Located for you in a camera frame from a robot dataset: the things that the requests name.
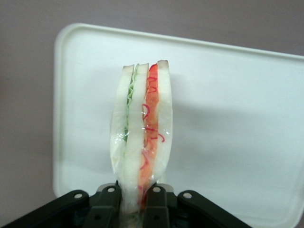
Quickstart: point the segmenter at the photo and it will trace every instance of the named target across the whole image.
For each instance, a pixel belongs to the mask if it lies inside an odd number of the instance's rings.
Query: tray rim
[[[98,30],[99,32],[111,32],[116,34],[128,34],[132,36],[138,36],[142,38],[155,38],[155,39],[163,39],[166,41],[172,41],[172,42],[180,42],[180,43],[187,43],[187,44],[193,44],[193,45],[199,45],[199,46],[205,46],[210,48],[221,48],[221,49],[227,49],[227,50],[233,50],[233,51],[240,51],[240,52],[249,52],[252,54],[258,54],[258,55],[269,55],[272,57],[281,57],[281,58],[288,58],[294,61],[304,61],[304,56],[300,55],[294,55],[294,54],[287,54],[287,53],[280,53],[280,52],[274,52],[269,50],[262,50],[262,49],[255,49],[255,48],[249,48],[249,47],[240,47],[240,46],[234,46],[234,45],[228,45],[228,44],[221,44],[221,43],[215,43],[215,42],[209,42],[209,41],[203,41],[203,40],[196,40],[196,39],[190,39],[190,38],[180,38],[175,36],[168,36],[168,35],[162,35],[162,34],[155,34],[155,33],[149,33],[149,32],[142,32],[142,31],[134,31],[134,30],[128,30],[128,29],[122,29],[122,28],[112,28],[112,27],[105,27],[105,26],[99,26],[99,25],[91,25],[91,24],[85,24],[85,23],[73,23],[70,25],[65,26],[63,29],[60,30],[58,33],[55,45],[54,45],[54,102],[53,102],[53,190],[57,197],[62,195],[62,192],[60,190],[60,144],[61,144],[61,115],[62,115],[62,102],[60,98],[62,97],[62,81],[61,81],[61,55],[62,55],[62,45],[64,44],[65,40],[72,35],[72,33],[79,29],[93,29]],[[302,212],[298,213],[296,216],[292,216],[293,218],[297,217],[298,219],[294,220],[294,225],[296,225],[303,214],[304,211],[304,202],[302,203]]]

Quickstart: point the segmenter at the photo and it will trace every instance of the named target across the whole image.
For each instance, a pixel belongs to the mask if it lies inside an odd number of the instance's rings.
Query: tomato slice
[[[139,199],[143,203],[145,199],[143,196],[150,187],[150,177],[152,175],[153,162],[157,152],[157,141],[158,141],[158,112],[157,104],[159,101],[158,95],[158,74],[157,64],[150,67],[149,75],[147,77],[146,84],[146,98],[145,107],[146,114],[143,116],[144,130],[144,142],[142,150],[142,162],[139,174]]]

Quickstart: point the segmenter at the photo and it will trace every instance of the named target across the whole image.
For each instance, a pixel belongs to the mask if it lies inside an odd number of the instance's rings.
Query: white tray
[[[173,143],[166,183],[255,228],[304,209],[304,57],[85,24],[55,45],[54,191],[114,182],[109,124],[124,65],[167,59]]]

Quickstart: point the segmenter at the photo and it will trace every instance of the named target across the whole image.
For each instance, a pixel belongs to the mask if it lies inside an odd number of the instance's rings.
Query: plastic wrap
[[[165,172],[170,155],[172,101],[168,61],[158,61],[150,69],[148,64],[123,68],[110,142],[113,171],[123,191],[121,212],[132,220],[144,206],[147,190]]]

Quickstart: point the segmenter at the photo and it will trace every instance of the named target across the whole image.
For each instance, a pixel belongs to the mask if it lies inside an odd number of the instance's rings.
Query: metal bolt
[[[191,199],[192,198],[192,195],[188,192],[185,192],[182,196],[185,197],[186,199]]]
[[[74,196],[75,199],[79,199],[79,198],[81,198],[81,197],[82,197],[82,194],[81,194],[81,193],[78,193],[78,194],[76,194],[76,195]]]
[[[108,188],[108,192],[114,192],[115,188]]]
[[[154,188],[153,188],[153,191],[154,191],[154,192],[160,192],[161,189],[160,189],[159,187],[154,187]]]

